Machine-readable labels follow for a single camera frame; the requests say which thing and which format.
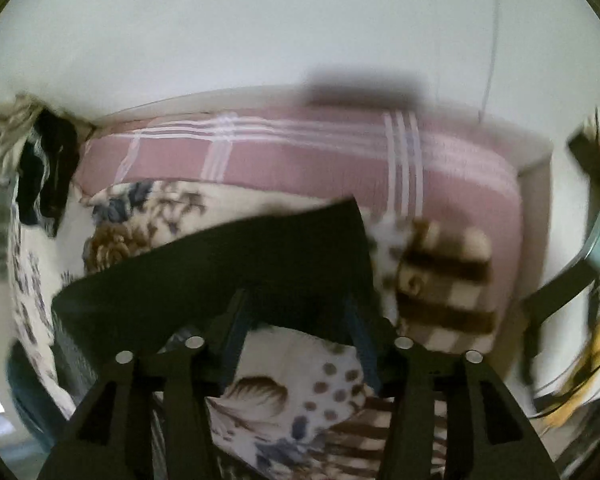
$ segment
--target pink plaid bed sheet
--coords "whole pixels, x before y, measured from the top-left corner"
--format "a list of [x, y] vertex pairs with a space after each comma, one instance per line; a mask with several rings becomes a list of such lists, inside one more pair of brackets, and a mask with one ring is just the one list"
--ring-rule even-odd
[[510, 303], [522, 245], [517, 172], [484, 133], [400, 110], [236, 110], [103, 128], [74, 182], [86, 195], [142, 179], [199, 180], [423, 216], [491, 239], [486, 303]]

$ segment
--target floral blanket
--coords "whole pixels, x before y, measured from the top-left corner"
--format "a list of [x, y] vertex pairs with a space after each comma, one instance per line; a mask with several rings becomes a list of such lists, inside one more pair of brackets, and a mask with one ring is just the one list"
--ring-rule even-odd
[[[119, 184], [90, 198], [73, 189], [55, 239], [21, 224], [14, 208], [14, 315], [34, 368], [64, 414], [70, 416], [80, 399], [58, 385], [50, 350], [52, 298], [63, 286], [200, 230], [325, 202], [199, 182]], [[491, 249], [481, 232], [361, 213], [382, 313], [398, 334], [453, 351], [490, 334], [493, 313], [482, 293]], [[392, 403], [370, 396], [355, 348], [270, 326], [248, 334], [234, 384], [208, 406], [216, 446], [263, 475], [344, 479], [375, 476]], [[446, 439], [443, 402], [436, 413], [432, 463], [439, 469]]]

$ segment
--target black fabric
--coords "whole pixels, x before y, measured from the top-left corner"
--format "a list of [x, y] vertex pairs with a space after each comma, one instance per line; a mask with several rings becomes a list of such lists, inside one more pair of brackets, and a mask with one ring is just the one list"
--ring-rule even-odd
[[[395, 337], [379, 315], [364, 225], [348, 200], [224, 224], [73, 282], [52, 303], [61, 386], [80, 400], [118, 352], [157, 352], [187, 324], [205, 332], [240, 288], [267, 291], [272, 308], [260, 321], [341, 344], [352, 344], [346, 327], [333, 322], [343, 310], [325, 306], [344, 309], [349, 294], [376, 355]], [[285, 308], [275, 308], [276, 297]]]
[[64, 431], [67, 421], [41, 384], [19, 341], [7, 360], [7, 380], [20, 420], [43, 450], [49, 451]]
[[80, 161], [78, 136], [68, 120], [46, 109], [33, 130], [20, 157], [16, 204], [24, 225], [40, 225], [54, 237]]

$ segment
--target silver screw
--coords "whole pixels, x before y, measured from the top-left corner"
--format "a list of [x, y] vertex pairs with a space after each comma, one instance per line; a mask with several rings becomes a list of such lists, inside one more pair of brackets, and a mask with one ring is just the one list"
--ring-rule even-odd
[[123, 350], [118, 355], [116, 355], [116, 362], [121, 365], [126, 365], [131, 362], [131, 359], [134, 358], [134, 353], [129, 350]]
[[401, 350], [408, 350], [413, 346], [413, 339], [410, 339], [408, 337], [398, 337], [394, 341], [394, 345], [396, 346], [396, 348], [399, 348]]
[[464, 354], [464, 357], [467, 361], [475, 365], [482, 362], [482, 354], [477, 350], [469, 350], [466, 354]]
[[205, 340], [201, 338], [199, 335], [195, 335], [190, 337], [184, 342], [184, 346], [187, 348], [191, 348], [192, 350], [196, 348], [200, 348], [205, 343]]

